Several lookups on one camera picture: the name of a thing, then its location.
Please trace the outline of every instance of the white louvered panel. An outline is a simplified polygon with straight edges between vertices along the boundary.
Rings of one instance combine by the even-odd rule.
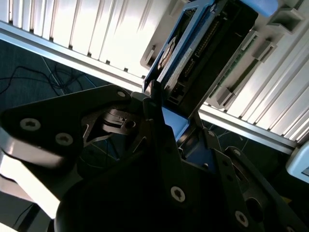
[[[109,53],[113,51],[113,47],[110,46],[114,42],[114,35],[117,30],[117,27],[122,21],[123,11],[126,9],[127,0],[115,0],[115,3],[112,8],[111,16],[109,18],[107,32],[104,39],[103,47],[101,48],[100,61],[106,62],[108,59]]]
[[[10,10],[10,1],[1,0],[0,1],[0,21],[5,23],[9,22],[9,10]]]
[[[244,116],[248,120],[260,102],[267,94],[260,95],[266,84],[271,80],[274,72],[281,66],[284,58],[291,52],[293,43],[300,40],[302,33],[307,31],[307,24],[303,24],[293,35],[285,35],[279,42],[276,50],[262,63],[250,77],[249,81],[237,96],[228,113],[235,117]]]
[[[51,28],[53,24],[53,11],[54,11],[54,0],[45,0],[45,14],[43,24],[43,38],[49,40],[51,37]]]
[[[58,0],[54,9],[54,42],[69,47],[77,0]]]
[[[107,36],[109,22],[115,7],[115,0],[101,0],[98,8],[96,25],[93,31],[89,52],[93,59],[99,59]]]
[[[112,40],[104,44],[100,60],[109,60],[111,65],[121,70],[136,62],[137,31],[144,18],[147,0],[125,0],[116,24]]]
[[[71,44],[74,51],[84,55],[88,54],[99,3],[99,0],[81,0],[80,9],[76,12]]]
[[[13,1],[13,25],[15,27],[22,27],[22,19],[23,19],[23,0],[14,0]]]
[[[292,77],[302,68],[304,59],[308,55],[309,49],[309,31],[303,36],[304,39],[300,40],[294,49],[287,54],[287,58],[282,65],[275,70],[274,75],[263,88],[259,97],[255,100],[254,104],[246,112],[243,119],[250,123],[258,121],[263,115],[263,112],[271,106],[275,101],[276,96],[289,84]]]
[[[135,39],[133,38],[131,63],[126,64],[126,68],[130,73],[137,76],[146,76],[148,74],[148,70],[140,65],[140,59],[169,3],[170,0],[148,0]]]
[[[308,88],[308,70],[309,61],[307,59],[307,63],[302,67],[302,69],[291,80],[288,86],[282,91],[280,96],[275,100],[272,106],[262,116],[261,120],[259,120],[259,122],[257,123],[257,126],[267,130],[276,123],[276,120],[278,118],[281,118],[286,113],[286,109],[290,108],[298,99],[299,95]]]
[[[46,0],[35,1],[33,33],[38,36],[43,35],[45,7],[46,7]]]
[[[23,1],[22,28],[23,30],[30,31],[32,0]]]

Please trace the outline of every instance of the black cable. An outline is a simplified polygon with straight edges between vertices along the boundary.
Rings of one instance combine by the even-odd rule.
[[[28,231],[34,219],[37,217],[38,213],[40,212],[40,210],[41,208],[37,204],[32,204],[26,216],[24,217],[22,222],[19,224],[17,231],[18,232]]]
[[[18,220],[20,219],[20,217],[27,212],[27,210],[29,210],[32,206],[34,205],[34,203],[30,204],[23,212],[21,212],[21,214],[18,216],[18,218],[16,219],[15,223],[13,224],[12,228],[14,228],[14,226],[16,226],[16,224],[18,223]]]
[[[0,92],[0,95],[1,95],[2,93],[6,92],[6,91],[9,89],[9,87],[10,87],[11,84],[12,84],[12,80],[16,78],[16,77],[14,77],[14,75],[16,74],[16,72],[17,72],[18,69],[24,69],[24,70],[26,70],[26,71],[33,72],[33,73],[37,73],[37,74],[39,74],[39,75],[45,77],[45,78],[47,79],[47,82],[49,83],[50,87],[52,88],[52,90],[55,92],[55,94],[56,94],[57,96],[59,96],[59,94],[58,94],[57,91],[55,90],[55,84],[51,82],[51,80],[48,78],[48,76],[47,76],[46,74],[44,74],[43,72],[37,71],[37,70],[29,69],[29,68],[24,67],[24,66],[17,66],[17,67],[14,69],[14,71],[13,71],[11,77],[9,78],[9,83],[8,83],[7,87],[6,87],[4,90],[2,90],[2,91]]]

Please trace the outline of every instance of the white slat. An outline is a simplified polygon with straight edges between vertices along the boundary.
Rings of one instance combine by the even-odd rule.
[[[99,0],[81,0],[72,38],[73,50],[88,54],[92,33],[98,14]]]
[[[54,42],[69,47],[77,0],[59,0],[55,9]]]

